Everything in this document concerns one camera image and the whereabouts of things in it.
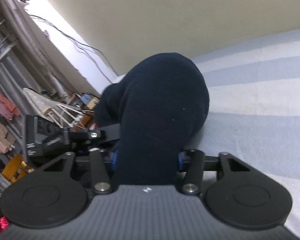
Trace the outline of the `white folded ironing board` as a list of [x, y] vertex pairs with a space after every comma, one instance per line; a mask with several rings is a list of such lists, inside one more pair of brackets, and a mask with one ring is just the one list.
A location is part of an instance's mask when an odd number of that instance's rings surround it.
[[23, 95], [37, 115], [54, 122], [60, 128], [85, 128], [80, 108], [48, 99], [34, 90], [23, 88]]

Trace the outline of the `navy garment with white stripes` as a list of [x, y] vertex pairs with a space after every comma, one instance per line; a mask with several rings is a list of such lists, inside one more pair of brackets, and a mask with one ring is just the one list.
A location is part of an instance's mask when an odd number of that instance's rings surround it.
[[94, 117], [99, 127], [120, 125], [113, 185], [174, 184], [178, 154], [202, 129], [209, 103], [201, 72], [178, 53], [153, 55], [109, 85]]

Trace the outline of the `pink hanging clothes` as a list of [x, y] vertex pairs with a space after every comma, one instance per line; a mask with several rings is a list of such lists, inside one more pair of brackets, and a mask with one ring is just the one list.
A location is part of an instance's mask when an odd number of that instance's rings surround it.
[[18, 107], [0, 93], [0, 154], [5, 154], [15, 148], [16, 135], [13, 134], [13, 128], [9, 125], [19, 115]]

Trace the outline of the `yellow container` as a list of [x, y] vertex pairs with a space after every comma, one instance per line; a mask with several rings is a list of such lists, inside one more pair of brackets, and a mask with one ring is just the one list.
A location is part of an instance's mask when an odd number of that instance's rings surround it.
[[31, 174], [34, 168], [27, 165], [21, 154], [15, 155], [2, 170], [1, 174], [9, 182], [15, 183], [27, 174]]

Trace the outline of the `grey curtain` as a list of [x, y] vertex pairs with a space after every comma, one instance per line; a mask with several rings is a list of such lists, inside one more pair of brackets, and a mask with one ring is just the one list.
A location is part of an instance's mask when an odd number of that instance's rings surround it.
[[0, 0], [0, 93], [14, 103], [20, 115], [11, 122], [18, 151], [23, 142], [23, 117], [35, 114], [23, 95], [23, 88], [48, 98], [64, 100], [76, 89], [57, 64], [68, 62], [53, 45], [49, 53], [43, 32], [26, 16], [19, 0]]

